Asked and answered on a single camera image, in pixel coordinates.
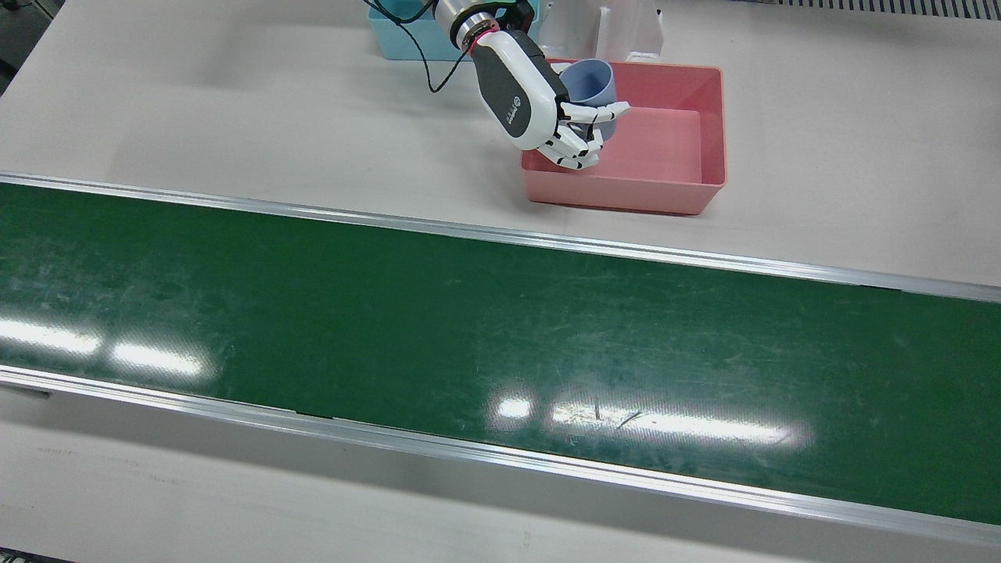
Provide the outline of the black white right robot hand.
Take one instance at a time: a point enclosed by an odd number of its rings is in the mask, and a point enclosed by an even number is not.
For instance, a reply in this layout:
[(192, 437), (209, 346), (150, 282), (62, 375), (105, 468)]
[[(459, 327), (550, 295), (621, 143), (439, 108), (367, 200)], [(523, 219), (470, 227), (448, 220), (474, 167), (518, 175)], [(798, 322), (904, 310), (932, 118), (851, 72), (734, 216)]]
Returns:
[(601, 125), (616, 124), (630, 111), (630, 104), (621, 100), (605, 106), (572, 102), (561, 69), (546, 60), (525, 32), (485, 32), (469, 54), (480, 97), (511, 143), (566, 170), (597, 165), (605, 145)]

